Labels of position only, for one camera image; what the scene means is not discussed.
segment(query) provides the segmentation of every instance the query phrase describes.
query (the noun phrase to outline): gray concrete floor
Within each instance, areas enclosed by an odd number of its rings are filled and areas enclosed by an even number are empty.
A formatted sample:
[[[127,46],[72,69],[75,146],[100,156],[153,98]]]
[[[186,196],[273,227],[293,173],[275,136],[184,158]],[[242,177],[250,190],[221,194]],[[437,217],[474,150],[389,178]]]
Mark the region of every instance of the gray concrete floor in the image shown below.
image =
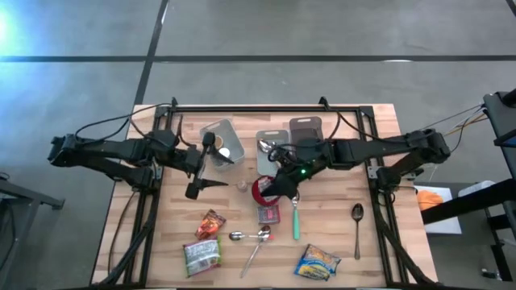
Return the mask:
[[[160,0],[8,0],[0,3],[0,56],[144,56],[159,5]],[[516,54],[515,27],[504,0],[172,0],[156,54]],[[0,63],[0,171],[16,184],[66,198],[60,212],[40,210],[8,289],[88,284],[113,182],[86,169],[50,166],[50,140],[129,112],[143,66]],[[411,131],[479,104],[485,93],[513,89],[515,70],[516,62],[154,64],[144,103],[171,96],[184,104],[315,103],[323,95],[334,103],[393,103],[402,131]],[[85,134],[101,136],[117,126]],[[487,122],[468,128],[432,181],[507,178],[493,138]],[[420,180],[429,178],[425,173]],[[472,284],[468,275],[478,265],[461,260],[490,254],[475,247],[464,245],[466,254],[451,262],[457,248],[431,239],[439,279],[455,286],[500,286]]]

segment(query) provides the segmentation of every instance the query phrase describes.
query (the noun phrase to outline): wooden table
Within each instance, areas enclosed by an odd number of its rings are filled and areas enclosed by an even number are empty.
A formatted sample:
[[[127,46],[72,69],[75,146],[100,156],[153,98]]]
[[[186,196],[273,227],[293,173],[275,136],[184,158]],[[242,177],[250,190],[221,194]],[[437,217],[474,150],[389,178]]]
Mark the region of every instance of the wooden table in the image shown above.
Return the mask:
[[[145,106],[136,106],[135,110],[143,107]],[[373,105],[373,107],[379,136],[385,138],[399,135],[400,130],[393,105]],[[150,109],[135,115],[133,120],[142,131],[147,132],[151,130],[153,115],[154,109]],[[325,170],[312,180],[300,184],[299,192],[302,198],[298,209],[301,239],[298,241],[292,238],[292,205],[287,198],[282,198],[280,200],[281,223],[272,226],[275,239],[261,247],[247,275],[243,279],[239,278],[240,271],[256,242],[250,239],[232,242],[228,238],[228,234],[235,230],[254,234],[260,228],[256,220],[256,203],[250,192],[241,193],[235,187],[240,180],[246,180],[250,184],[259,177],[256,171],[255,134],[261,130],[288,130],[291,118],[314,115],[318,115],[322,119],[323,134],[328,136],[336,124],[335,113],[184,114],[183,136],[185,140],[197,144],[200,144],[201,141],[200,128],[221,118],[229,118],[245,149],[245,161],[237,168],[221,174],[215,172],[211,162],[207,160],[204,177],[225,181],[230,186],[207,188],[200,193],[196,201],[188,200],[185,197],[185,188],[188,183],[185,174],[171,168],[165,169],[152,245],[148,287],[385,286],[364,166],[357,166],[347,172]],[[356,125],[354,114],[344,114],[344,117]],[[174,118],[174,124],[177,124],[177,120],[178,118]],[[134,128],[131,128],[127,137],[139,138],[140,136]],[[335,137],[358,138],[358,134],[342,123]],[[391,156],[385,158],[385,162],[390,165],[398,159],[399,156]],[[123,182],[117,183],[114,187],[92,282],[106,277],[107,257],[114,231],[123,207],[131,194],[130,187]],[[127,216],[123,220],[115,243],[113,264],[119,261],[129,245],[136,200],[137,198],[133,198]],[[352,206],[357,202],[362,203],[365,209],[364,219],[360,222],[362,255],[360,260],[353,258],[355,222],[350,215]],[[414,191],[410,188],[400,189],[396,193],[394,208],[402,245],[423,272],[431,279],[436,280],[430,247]],[[208,209],[214,209],[227,219],[226,225],[219,232],[222,239],[223,265],[221,268],[186,278],[182,245],[196,241],[194,232]],[[293,274],[308,243],[342,258],[335,277],[324,282],[309,280]],[[143,247],[140,248],[139,255],[136,257],[135,279],[138,277],[142,251]],[[390,246],[389,258],[393,265],[394,279],[399,280]]]

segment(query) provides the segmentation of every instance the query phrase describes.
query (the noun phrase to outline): green-handled spoon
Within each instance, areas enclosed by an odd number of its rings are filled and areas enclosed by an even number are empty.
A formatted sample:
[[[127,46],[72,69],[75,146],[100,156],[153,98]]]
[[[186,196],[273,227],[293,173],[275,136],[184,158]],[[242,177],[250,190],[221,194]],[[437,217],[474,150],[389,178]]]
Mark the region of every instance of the green-handled spoon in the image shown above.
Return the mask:
[[[299,213],[298,213],[298,202],[299,202],[299,193],[297,196],[292,198],[292,205],[293,205],[293,239],[298,240],[301,237],[300,229],[299,229]]]

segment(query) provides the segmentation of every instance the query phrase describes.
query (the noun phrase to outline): green spoon handle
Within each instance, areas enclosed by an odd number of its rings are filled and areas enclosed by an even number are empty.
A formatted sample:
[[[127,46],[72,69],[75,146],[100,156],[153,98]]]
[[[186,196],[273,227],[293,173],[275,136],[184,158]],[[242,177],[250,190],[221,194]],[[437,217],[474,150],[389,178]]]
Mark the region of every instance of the green spoon handle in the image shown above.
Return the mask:
[[[300,237],[299,234],[299,213],[298,209],[293,209],[293,239],[298,240]]]

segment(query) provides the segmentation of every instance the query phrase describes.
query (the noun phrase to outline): chip bag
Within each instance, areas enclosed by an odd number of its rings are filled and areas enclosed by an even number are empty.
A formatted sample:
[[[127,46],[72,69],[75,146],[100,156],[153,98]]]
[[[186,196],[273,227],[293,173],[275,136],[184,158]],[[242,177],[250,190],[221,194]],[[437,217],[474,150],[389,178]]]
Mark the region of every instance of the chip bag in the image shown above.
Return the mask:
[[[308,244],[294,274],[314,280],[328,281],[330,275],[335,276],[340,260],[341,258]]]
[[[183,245],[187,277],[220,267],[220,240],[217,237]]]
[[[226,222],[226,218],[216,213],[214,210],[208,210],[208,213],[201,221],[201,225],[197,228],[195,236],[198,239],[209,238],[214,235],[221,226]]]

